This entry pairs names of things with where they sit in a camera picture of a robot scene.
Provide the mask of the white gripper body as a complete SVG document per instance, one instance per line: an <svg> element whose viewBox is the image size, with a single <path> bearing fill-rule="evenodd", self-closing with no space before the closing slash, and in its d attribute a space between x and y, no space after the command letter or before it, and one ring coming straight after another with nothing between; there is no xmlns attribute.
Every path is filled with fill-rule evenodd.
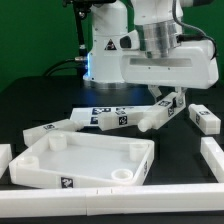
<svg viewBox="0 0 224 224"><path fill-rule="evenodd" d="M136 31L120 39L120 69L127 83L208 89L219 78L211 40L185 41L165 57L148 58Z"/></svg>

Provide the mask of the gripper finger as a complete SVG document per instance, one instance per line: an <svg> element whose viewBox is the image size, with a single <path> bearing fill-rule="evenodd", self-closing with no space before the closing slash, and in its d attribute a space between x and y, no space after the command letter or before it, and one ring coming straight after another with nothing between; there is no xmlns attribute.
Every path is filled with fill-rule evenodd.
<svg viewBox="0 0 224 224"><path fill-rule="evenodd" d="M155 102L157 102L158 98L162 96L162 93L161 93L159 87L156 85L149 85L148 90L151 93L151 95L153 96Z"/></svg>
<svg viewBox="0 0 224 224"><path fill-rule="evenodd" d="M184 104L185 93L187 89L185 87L176 87L175 92L177 93L175 97L175 103L177 107L181 107Z"/></svg>

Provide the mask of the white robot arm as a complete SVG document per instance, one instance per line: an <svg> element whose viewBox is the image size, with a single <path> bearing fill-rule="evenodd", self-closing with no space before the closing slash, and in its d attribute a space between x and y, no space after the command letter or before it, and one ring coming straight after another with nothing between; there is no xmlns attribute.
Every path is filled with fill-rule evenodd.
<svg viewBox="0 0 224 224"><path fill-rule="evenodd" d="M154 97L161 86L173 87L176 103L188 88L207 89L219 78L217 47L206 33L182 21L184 7L213 0L130 0L134 29L128 29L126 6L120 0L95 2L92 10L93 46L87 55L85 83L98 88L146 85Z"/></svg>

